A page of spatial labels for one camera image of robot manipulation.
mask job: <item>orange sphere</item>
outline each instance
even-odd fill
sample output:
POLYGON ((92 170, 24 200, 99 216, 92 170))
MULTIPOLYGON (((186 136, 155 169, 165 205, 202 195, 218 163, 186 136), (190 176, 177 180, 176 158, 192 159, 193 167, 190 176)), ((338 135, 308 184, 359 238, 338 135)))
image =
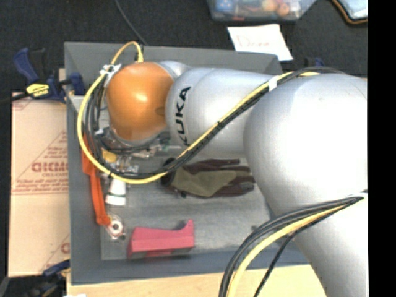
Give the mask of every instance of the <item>orange sphere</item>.
POLYGON ((106 93, 113 132, 128 142, 158 135, 166 127, 165 102, 172 84, 172 76, 154 62, 121 68, 106 93))

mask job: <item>black cable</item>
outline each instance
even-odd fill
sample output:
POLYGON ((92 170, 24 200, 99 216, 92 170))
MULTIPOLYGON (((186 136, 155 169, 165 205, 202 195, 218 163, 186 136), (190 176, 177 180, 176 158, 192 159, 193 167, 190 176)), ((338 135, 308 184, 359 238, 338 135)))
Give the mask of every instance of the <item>black cable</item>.
MULTIPOLYGON (((336 69, 332 69, 329 67, 306 67, 303 69, 300 69, 298 71, 294 71, 291 74, 288 74, 281 79, 277 81, 277 85, 282 85, 284 83, 287 83, 288 81, 295 79, 297 77, 300 77, 302 74, 306 72, 325 72, 325 73, 341 73, 340 71, 336 69)), ((95 97, 94 100, 89 100, 87 102, 87 110, 86 113, 88 115, 94 115, 95 114, 95 107, 97 108, 97 117, 93 119, 88 119, 86 116, 86 122, 88 124, 85 125, 85 127, 92 125, 92 124, 98 124, 98 117, 100 116, 100 103, 102 102, 102 99, 104 97, 104 82, 102 83, 95 89, 93 93, 93 97, 95 97)), ((119 176, 122 176, 124 178, 132 178, 132 179, 145 179, 149 178, 155 174, 162 174, 162 173, 172 173, 176 171, 180 166, 188 162, 190 159, 192 159, 195 155, 197 155, 215 136, 217 133, 219 133, 228 123, 230 123, 232 120, 234 120, 237 116, 248 110, 250 107, 255 105, 262 96, 264 96, 267 92, 269 91, 269 88, 266 87, 264 88, 261 92, 257 93, 255 96, 249 99, 242 107, 231 113, 226 119, 224 119, 222 122, 218 122, 217 126, 199 143, 197 144, 194 148, 190 149, 188 152, 186 152, 183 156, 176 158, 173 162, 162 166, 161 168, 157 169, 156 171, 153 171, 151 173, 135 173, 135 172, 128 172, 128 171, 119 171, 116 168, 113 168, 107 164, 107 162, 103 159, 103 155, 101 152, 101 148, 97 145, 98 140, 93 140, 92 144, 95 146, 95 148, 92 149, 92 153, 95 156, 97 160, 100 160, 101 164, 109 171, 111 171, 114 174, 117 174, 119 176)), ((92 136, 92 133, 95 133, 91 128, 86 131, 86 134, 88 136, 92 136)))
POLYGON ((26 98, 28 96, 29 96, 29 94, 27 94, 27 93, 19 93, 18 95, 14 95, 14 96, 7 97, 7 98, 2 98, 0 100, 0 105, 5 105, 7 103, 12 103, 14 101, 26 98))
POLYGON ((138 33, 138 31, 136 30, 135 26, 133 26, 133 24, 129 21, 129 19, 127 18, 124 10, 122 9, 120 3, 118 0, 114 0, 117 9, 119 11, 119 13, 122 15, 122 17, 124 18, 125 22, 128 24, 129 28, 136 34, 136 36, 139 38, 139 40, 145 44, 148 45, 148 43, 146 42, 146 40, 138 33))
POLYGON ((345 207, 355 204, 357 201, 360 201, 363 197, 347 197, 339 200, 334 200, 330 202, 323 202, 320 204, 314 204, 308 207, 304 207, 302 209, 298 209, 289 213, 286 213, 278 218, 275 218, 269 222, 263 223, 260 227, 254 230, 240 245, 240 247, 236 250, 233 257, 230 259, 222 278, 222 282, 220 284, 219 297, 225 297, 228 291, 228 286, 230 284, 232 274, 235 270, 236 264, 238 263, 239 258, 243 255, 243 253, 248 249, 248 247, 261 238, 264 234, 276 231, 279 228, 283 228, 290 223, 298 221, 304 217, 308 217, 312 214, 319 213, 321 211, 325 211, 328 209, 332 209, 341 205, 345 207))
POLYGON ((271 264, 268 266, 267 271, 264 274, 264 277, 262 278, 259 286, 257 287, 256 292, 254 293, 253 297, 259 297, 260 292, 262 290, 262 288, 264 287, 264 285, 267 283, 268 278, 270 277, 272 271, 275 268, 275 265, 277 264, 280 256, 282 255, 283 251, 286 249, 287 245, 290 243, 290 241, 297 235, 298 232, 294 232, 292 235, 289 235, 286 237, 286 239, 284 240, 284 242, 282 243, 282 245, 280 246, 279 250, 277 251, 275 257, 273 258, 273 260, 271 261, 271 264))

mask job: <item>blue clamp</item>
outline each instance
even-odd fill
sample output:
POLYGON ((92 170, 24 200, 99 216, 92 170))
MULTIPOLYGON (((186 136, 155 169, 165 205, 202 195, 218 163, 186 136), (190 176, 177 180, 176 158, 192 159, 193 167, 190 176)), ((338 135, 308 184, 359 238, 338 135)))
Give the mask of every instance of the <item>blue clamp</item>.
POLYGON ((18 51, 14 55, 13 61, 18 72, 26 77, 27 93, 34 99, 50 99, 65 103, 66 94, 62 86, 69 84, 72 85, 76 95, 85 93, 82 76, 78 72, 71 73, 66 80, 62 81, 58 81, 53 74, 47 77, 44 67, 42 67, 42 61, 36 60, 32 64, 28 48, 18 51))

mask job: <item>white connector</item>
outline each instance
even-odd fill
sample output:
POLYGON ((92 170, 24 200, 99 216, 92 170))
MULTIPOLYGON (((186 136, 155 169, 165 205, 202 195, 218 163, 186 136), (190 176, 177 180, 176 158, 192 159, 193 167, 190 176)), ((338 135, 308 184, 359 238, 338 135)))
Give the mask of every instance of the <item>white connector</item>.
POLYGON ((105 202, 109 205, 124 206, 126 203, 125 194, 126 183, 119 179, 113 178, 110 183, 105 202))

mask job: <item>glove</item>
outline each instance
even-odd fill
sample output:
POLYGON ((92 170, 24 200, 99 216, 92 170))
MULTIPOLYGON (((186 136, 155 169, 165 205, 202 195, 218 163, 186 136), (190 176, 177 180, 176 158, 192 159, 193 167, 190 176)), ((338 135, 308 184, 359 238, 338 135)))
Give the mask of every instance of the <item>glove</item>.
POLYGON ((199 161, 165 175, 161 184, 168 190, 199 197, 239 196, 252 191, 255 183, 249 167, 239 164, 238 159, 199 161))

